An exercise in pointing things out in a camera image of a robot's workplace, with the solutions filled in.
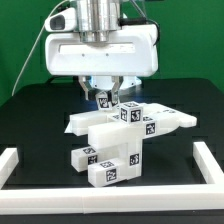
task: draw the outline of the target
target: black table surface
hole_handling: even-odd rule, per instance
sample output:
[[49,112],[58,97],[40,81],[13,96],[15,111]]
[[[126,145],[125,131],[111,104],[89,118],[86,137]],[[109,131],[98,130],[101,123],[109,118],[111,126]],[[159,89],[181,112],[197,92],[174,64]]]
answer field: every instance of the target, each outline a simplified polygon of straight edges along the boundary
[[[160,103],[196,116],[198,124],[144,140],[142,176],[116,186],[204,184],[192,156],[196,141],[204,141],[224,168],[224,95],[210,81],[144,80],[121,101]],[[7,101],[0,108],[0,154],[17,147],[20,162],[3,189],[92,187],[87,172],[71,166],[71,150],[88,146],[87,136],[64,130],[70,114],[93,110],[96,103],[85,101],[77,83],[30,85]],[[224,210],[0,216],[0,223],[62,222],[223,223]]]

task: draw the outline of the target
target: cable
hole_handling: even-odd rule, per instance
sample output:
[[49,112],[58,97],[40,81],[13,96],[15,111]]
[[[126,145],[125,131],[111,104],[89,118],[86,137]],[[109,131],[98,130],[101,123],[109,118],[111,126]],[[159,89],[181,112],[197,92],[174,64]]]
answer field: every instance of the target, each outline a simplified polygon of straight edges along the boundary
[[[54,7],[54,9],[51,11],[51,13],[49,14],[49,16],[48,16],[47,18],[51,17],[51,15],[54,13],[54,11],[55,11],[59,6],[61,6],[62,4],[64,4],[65,2],[68,2],[68,1],[69,1],[69,0],[64,0],[64,1],[60,2],[58,5],[56,5],[56,6]],[[30,51],[30,53],[29,53],[29,55],[28,55],[28,57],[27,57],[27,59],[26,59],[24,65],[23,65],[23,67],[22,67],[22,69],[21,69],[21,71],[20,71],[20,73],[19,73],[19,75],[18,75],[18,77],[17,77],[17,79],[16,79],[16,82],[15,82],[14,87],[13,87],[13,90],[12,90],[12,96],[14,96],[14,94],[15,94],[16,87],[17,87],[17,85],[18,85],[18,83],[19,83],[19,81],[20,81],[20,79],[21,79],[21,77],[22,77],[22,75],[23,75],[23,73],[24,73],[26,67],[27,67],[27,64],[28,64],[28,62],[29,62],[31,56],[33,55],[33,52],[34,52],[34,50],[35,50],[35,48],[36,48],[36,46],[37,46],[37,44],[38,44],[38,42],[39,42],[39,40],[40,40],[40,38],[41,38],[41,35],[42,35],[43,32],[44,32],[44,28],[45,28],[45,25],[43,25],[43,27],[41,28],[40,33],[38,34],[37,39],[36,39],[36,41],[35,41],[35,43],[34,43],[32,49],[31,49],[31,51]]]
[[159,27],[159,24],[158,24],[156,21],[147,18],[147,15],[146,15],[146,8],[144,8],[144,9],[145,9],[145,13],[144,13],[144,12],[141,10],[141,8],[137,5],[137,3],[136,3],[134,0],[130,0],[130,2],[131,2],[132,5],[134,6],[134,8],[138,11],[138,13],[139,13],[144,19],[146,19],[146,21],[147,21],[148,23],[154,24],[154,25],[156,26],[156,28],[157,28],[157,32],[158,32],[158,36],[157,36],[156,42],[155,42],[155,44],[154,44],[154,45],[156,45],[156,44],[159,42],[159,40],[160,40],[160,27]]
[[135,7],[135,9],[138,11],[138,13],[143,17],[146,18],[145,13],[141,10],[141,8],[137,5],[137,3],[134,0],[130,0],[132,5]]

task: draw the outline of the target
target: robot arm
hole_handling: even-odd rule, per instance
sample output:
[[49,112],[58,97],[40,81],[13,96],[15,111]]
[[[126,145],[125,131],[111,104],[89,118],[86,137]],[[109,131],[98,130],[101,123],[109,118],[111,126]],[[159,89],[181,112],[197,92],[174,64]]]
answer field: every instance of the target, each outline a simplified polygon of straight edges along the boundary
[[52,75],[79,76],[86,99],[105,93],[111,105],[118,91],[158,69],[155,25],[121,26],[119,0],[76,0],[45,22],[46,63]]

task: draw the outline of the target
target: stacked blocks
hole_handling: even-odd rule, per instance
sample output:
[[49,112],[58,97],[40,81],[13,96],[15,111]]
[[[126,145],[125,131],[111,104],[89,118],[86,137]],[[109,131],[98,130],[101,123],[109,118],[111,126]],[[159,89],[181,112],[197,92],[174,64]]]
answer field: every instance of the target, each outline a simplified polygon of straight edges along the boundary
[[73,133],[84,128],[90,145],[72,151],[72,165],[78,172],[88,170],[88,180],[95,187],[141,176],[143,139],[197,123],[195,117],[163,105],[134,101],[121,103],[110,112],[72,118]]

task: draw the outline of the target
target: green backdrop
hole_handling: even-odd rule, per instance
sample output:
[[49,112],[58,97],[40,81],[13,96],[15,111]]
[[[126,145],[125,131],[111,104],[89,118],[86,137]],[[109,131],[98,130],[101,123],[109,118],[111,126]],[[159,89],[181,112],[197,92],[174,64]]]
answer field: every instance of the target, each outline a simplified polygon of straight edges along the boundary
[[[10,97],[45,18],[58,3],[58,0],[2,1],[0,104]],[[224,91],[224,1],[152,1],[146,3],[146,8],[148,16],[161,26],[160,70],[153,78],[207,78]],[[124,11],[130,17],[138,16],[129,3]],[[42,36],[18,89],[50,77],[44,57],[46,35]]]

